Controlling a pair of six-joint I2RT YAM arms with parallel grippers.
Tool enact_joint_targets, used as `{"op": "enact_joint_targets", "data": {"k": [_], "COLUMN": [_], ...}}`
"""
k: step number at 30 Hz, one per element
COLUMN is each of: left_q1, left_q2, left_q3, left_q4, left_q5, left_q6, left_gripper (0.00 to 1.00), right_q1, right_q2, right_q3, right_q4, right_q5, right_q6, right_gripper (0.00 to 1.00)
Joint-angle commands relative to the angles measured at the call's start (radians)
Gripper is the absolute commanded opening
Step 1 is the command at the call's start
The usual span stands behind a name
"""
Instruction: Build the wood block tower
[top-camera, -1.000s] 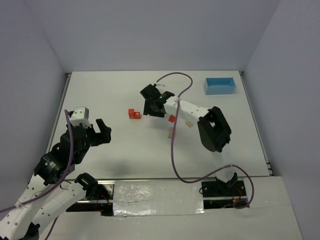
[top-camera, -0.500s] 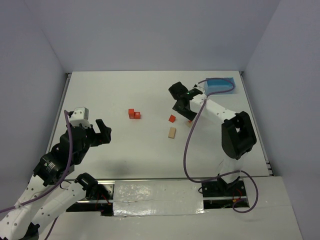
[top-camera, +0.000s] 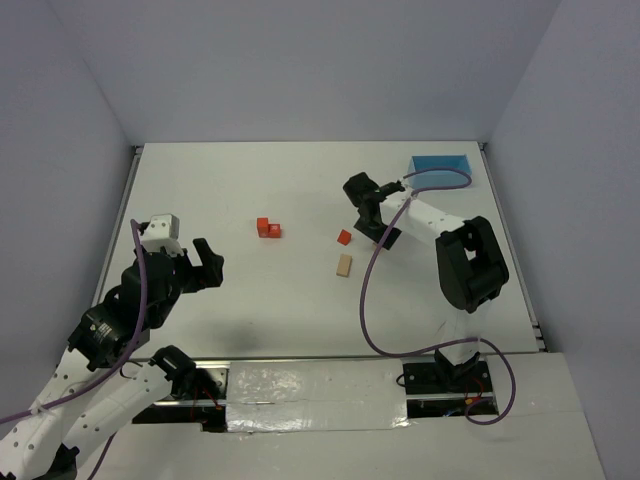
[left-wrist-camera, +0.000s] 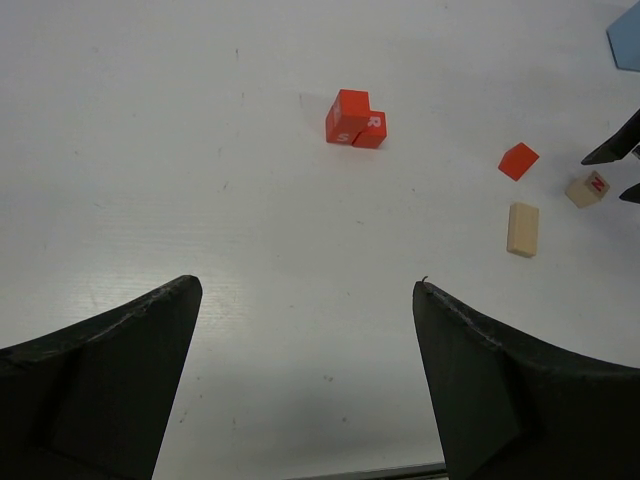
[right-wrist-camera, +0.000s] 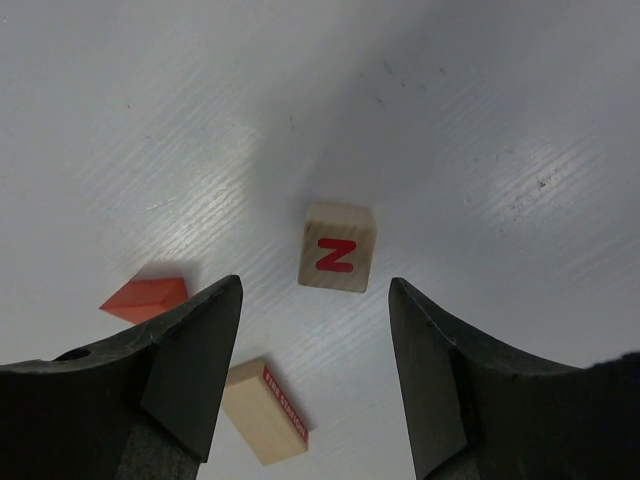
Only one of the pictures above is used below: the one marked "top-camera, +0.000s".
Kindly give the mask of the red wedge block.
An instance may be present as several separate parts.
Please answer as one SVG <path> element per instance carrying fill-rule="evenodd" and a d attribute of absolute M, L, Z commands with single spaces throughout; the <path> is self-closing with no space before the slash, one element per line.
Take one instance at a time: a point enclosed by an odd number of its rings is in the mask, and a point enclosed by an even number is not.
<path fill-rule="evenodd" d="M 352 240 L 352 234 L 347 230 L 342 230 L 337 238 L 337 242 L 346 246 Z"/>

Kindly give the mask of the blue plastic bin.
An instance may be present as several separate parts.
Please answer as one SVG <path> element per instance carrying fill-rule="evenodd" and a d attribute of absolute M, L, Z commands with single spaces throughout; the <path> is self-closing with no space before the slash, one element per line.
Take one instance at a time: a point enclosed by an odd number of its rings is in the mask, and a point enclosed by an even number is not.
<path fill-rule="evenodd" d="M 472 169 L 466 155 L 423 155 L 411 157 L 408 173 L 414 189 L 443 189 L 465 184 Z"/>

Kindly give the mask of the plain red cube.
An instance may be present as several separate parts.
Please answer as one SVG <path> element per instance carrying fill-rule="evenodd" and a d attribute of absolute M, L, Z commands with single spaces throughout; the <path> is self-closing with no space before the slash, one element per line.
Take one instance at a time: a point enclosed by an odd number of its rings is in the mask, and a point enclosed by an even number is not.
<path fill-rule="evenodd" d="M 267 217 L 259 217 L 256 220 L 256 229 L 260 238 L 268 238 L 270 231 L 270 223 Z"/>

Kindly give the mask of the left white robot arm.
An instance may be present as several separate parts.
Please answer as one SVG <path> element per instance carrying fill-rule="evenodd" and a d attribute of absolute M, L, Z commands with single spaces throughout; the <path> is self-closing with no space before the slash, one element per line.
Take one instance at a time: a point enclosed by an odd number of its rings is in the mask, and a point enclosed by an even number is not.
<path fill-rule="evenodd" d="M 1 441 L 4 479 L 73 479 L 77 469 L 136 415 L 158 400 L 217 401 L 211 376 L 175 346 L 160 348 L 106 398 L 93 397 L 160 328 L 183 294 L 217 288 L 223 282 L 222 256 L 203 238 L 193 245 L 195 266 L 186 250 L 137 243 L 133 264 L 103 301 L 87 310 L 68 340 L 51 379 L 32 405 L 9 418 Z"/>

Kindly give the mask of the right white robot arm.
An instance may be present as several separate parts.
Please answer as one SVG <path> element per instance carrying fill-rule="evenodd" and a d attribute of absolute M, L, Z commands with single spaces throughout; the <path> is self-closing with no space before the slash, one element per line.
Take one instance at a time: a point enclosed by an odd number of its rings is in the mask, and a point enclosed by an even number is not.
<path fill-rule="evenodd" d="M 437 381 L 450 388 L 470 376 L 479 360 L 486 304 L 509 281 L 509 270 L 494 229 L 486 218 L 465 219 L 418 198 L 407 177 L 379 185 L 366 173 L 350 177 L 343 191 L 358 212 L 354 228 L 390 250 L 406 234 L 435 248 L 438 285 L 453 312 L 444 320 L 441 346 L 434 350 Z"/>

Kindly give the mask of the natural wood rectangular block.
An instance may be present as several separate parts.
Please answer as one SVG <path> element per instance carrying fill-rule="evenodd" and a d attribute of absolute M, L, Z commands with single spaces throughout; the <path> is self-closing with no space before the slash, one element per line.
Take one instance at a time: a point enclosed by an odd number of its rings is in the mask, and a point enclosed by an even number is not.
<path fill-rule="evenodd" d="M 341 254 L 336 268 L 336 275 L 339 277 L 348 278 L 351 270 L 351 265 L 352 256 Z"/>

